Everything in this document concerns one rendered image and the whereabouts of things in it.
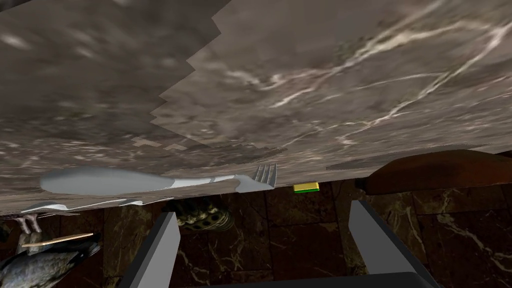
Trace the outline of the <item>grey bird figure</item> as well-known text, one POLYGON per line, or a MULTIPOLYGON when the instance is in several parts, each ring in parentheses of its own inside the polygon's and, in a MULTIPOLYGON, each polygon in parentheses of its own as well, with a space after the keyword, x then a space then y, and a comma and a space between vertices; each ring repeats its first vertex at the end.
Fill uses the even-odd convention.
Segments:
POLYGON ((0 261, 0 288, 53 288, 100 249, 101 233, 43 245, 22 247, 0 261))

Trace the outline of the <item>brown bread loaf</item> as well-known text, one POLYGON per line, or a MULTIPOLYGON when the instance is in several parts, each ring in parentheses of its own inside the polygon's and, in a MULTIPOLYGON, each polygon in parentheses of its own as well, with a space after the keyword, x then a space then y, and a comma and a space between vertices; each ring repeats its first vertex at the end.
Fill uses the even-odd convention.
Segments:
POLYGON ((393 160, 354 186, 367 195, 483 187, 512 183, 512 152, 469 149, 429 152, 393 160))

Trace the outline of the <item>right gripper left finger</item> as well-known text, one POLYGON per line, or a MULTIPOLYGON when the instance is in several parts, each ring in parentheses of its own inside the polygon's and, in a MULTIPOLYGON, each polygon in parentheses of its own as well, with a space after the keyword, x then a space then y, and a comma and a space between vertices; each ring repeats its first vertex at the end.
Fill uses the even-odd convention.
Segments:
POLYGON ((176 214, 160 214, 117 288, 169 288, 180 239, 176 214))

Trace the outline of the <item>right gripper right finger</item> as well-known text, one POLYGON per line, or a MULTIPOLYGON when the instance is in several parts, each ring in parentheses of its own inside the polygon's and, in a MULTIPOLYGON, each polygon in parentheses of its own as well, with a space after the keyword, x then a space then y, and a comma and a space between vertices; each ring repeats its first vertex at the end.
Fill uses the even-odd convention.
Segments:
POLYGON ((368 271, 360 288, 441 288, 366 201, 351 202, 348 227, 368 271))

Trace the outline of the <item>grey fork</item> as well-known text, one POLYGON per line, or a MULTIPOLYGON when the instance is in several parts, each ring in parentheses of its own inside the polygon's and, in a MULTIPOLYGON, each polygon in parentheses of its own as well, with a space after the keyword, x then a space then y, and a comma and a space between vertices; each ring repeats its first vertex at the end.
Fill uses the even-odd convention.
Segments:
POLYGON ((210 177, 171 178, 118 168, 79 166, 50 171, 40 177, 40 187, 54 194, 122 195, 192 187, 236 179, 238 193, 273 190, 277 164, 260 165, 254 176, 226 174, 210 177))

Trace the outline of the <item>yellow and green sponge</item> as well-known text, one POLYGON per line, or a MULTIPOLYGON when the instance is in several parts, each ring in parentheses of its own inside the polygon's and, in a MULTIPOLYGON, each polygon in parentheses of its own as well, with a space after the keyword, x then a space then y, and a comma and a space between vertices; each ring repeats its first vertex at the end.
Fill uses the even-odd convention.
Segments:
POLYGON ((293 191, 296 194, 318 192, 319 190, 320 185, 318 182, 306 182, 293 185, 293 191))

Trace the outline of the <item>olive patterned round thing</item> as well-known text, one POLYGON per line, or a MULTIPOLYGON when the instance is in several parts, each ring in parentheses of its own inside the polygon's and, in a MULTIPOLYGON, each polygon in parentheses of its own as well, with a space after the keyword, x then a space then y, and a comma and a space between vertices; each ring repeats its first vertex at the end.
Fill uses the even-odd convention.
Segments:
POLYGON ((163 213, 175 213, 178 226, 191 232, 229 230, 234 225, 230 210, 222 202, 209 197, 171 199, 161 208, 163 213))

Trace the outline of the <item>grey spoon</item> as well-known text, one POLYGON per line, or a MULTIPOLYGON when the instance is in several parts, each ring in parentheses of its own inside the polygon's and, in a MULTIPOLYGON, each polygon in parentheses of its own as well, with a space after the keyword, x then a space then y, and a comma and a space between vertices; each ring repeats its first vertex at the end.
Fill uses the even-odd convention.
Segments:
POLYGON ((97 203, 83 205, 83 206, 76 206, 76 207, 71 207, 71 208, 67 207, 65 204, 46 201, 46 202, 40 202, 40 203, 31 205, 28 208, 26 208, 25 210, 22 210, 21 213, 35 212, 35 211, 44 210, 44 209, 50 209, 50 210, 56 210, 56 211, 72 211, 72 210, 80 210, 80 209, 84 209, 84 208, 95 207, 95 206, 105 205, 105 204, 116 204, 118 207, 128 206, 128 205, 144 206, 144 205, 148 205, 148 204, 153 204, 153 203, 168 201, 168 200, 173 200, 173 199, 174 199, 173 197, 168 197, 168 198, 162 198, 162 199, 158 199, 158 200, 151 201, 151 202, 143 202, 141 199, 120 198, 120 199, 102 201, 102 202, 97 202, 97 203))

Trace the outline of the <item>tan wooden stick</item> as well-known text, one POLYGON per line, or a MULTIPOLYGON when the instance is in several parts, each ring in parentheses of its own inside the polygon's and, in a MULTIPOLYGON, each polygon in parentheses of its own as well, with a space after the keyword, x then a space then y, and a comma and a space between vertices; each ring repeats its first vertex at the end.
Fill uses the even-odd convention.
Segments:
POLYGON ((65 242, 65 241, 69 241, 69 240, 76 240, 76 239, 81 239, 81 238, 85 238, 85 237, 90 237, 93 234, 94 233, 74 234, 74 235, 69 235, 69 236, 65 236, 65 237, 54 238, 51 240, 41 241, 41 242, 25 243, 25 244, 22 244, 21 247, 28 248, 28 247, 51 245, 51 244, 56 244, 56 243, 65 242))

